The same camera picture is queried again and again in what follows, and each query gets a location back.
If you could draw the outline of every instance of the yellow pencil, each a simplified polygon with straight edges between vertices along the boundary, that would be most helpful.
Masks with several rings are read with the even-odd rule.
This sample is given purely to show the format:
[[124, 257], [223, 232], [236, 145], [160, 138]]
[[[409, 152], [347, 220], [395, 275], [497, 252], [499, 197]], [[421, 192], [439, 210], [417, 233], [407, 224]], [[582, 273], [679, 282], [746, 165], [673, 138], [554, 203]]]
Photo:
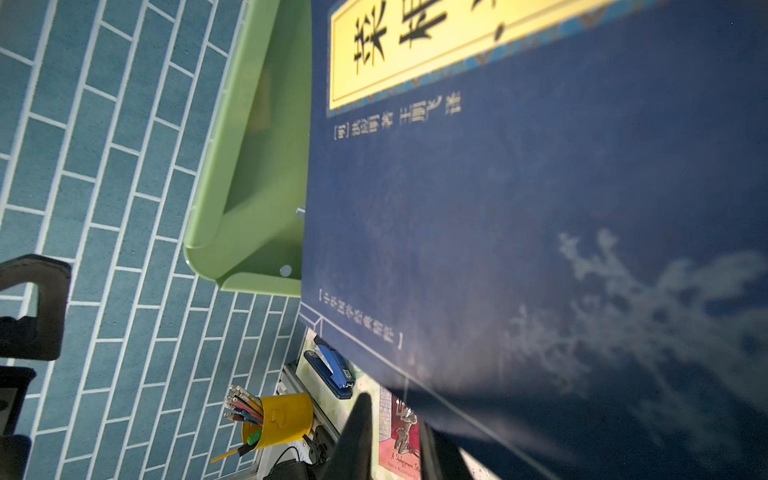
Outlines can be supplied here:
[[213, 460], [211, 460], [210, 462], [211, 462], [211, 463], [215, 463], [215, 462], [218, 462], [218, 461], [219, 461], [219, 460], [221, 460], [222, 458], [226, 458], [226, 457], [228, 457], [228, 456], [232, 455], [233, 453], [237, 453], [237, 449], [234, 449], [232, 452], [227, 452], [227, 453], [225, 453], [224, 455], [219, 455], [219, 456], [217, 456], [216, 458], [214, 458]]

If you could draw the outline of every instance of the stapler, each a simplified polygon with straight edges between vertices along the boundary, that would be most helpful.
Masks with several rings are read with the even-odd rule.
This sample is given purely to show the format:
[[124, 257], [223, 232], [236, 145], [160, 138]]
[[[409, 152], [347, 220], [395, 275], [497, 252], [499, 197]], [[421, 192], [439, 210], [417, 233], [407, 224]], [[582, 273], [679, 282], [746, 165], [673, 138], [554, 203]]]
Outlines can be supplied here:
[[355, 379], [349, 372], [344, 357], [331, 345], [328, 345], [319, 336], [315, 336], [315, 349], [305, 351], [304, 358], [328, 385], [337, 399], [352, 398], [352, 387], [355, 385]]

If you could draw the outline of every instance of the blue book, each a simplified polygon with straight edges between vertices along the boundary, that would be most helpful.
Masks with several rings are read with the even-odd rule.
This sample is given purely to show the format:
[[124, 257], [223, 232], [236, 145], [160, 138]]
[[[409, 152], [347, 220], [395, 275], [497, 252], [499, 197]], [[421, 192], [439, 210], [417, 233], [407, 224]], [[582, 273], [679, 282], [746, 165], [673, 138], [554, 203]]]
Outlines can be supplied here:
[[318, 333], [501, 478], [765, 478], [765, 3], [312, 7]]

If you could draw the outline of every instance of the yellow cup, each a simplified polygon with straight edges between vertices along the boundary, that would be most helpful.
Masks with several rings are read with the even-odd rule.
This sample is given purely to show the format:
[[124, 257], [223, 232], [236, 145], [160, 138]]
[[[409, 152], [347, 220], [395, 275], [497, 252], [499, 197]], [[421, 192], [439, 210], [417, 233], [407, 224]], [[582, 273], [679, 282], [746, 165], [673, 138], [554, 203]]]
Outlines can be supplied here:
[[[310, 433], [314, 410], [306, 393], [261, 397], [264, 407], [264, 427], [257, 449], [295, 442]], [[243, 423], [243, 443], [256, 432], [256, 425]]]

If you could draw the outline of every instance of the green plastic bin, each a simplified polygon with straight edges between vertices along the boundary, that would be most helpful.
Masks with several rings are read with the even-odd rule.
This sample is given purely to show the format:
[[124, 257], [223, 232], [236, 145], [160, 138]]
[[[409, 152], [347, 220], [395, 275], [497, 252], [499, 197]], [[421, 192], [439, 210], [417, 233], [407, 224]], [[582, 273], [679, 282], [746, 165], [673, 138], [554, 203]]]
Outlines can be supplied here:
[[240, 27], [184, 234], [222, 290], [301, 294], [311, 26], [310, 0], [253, 0]]

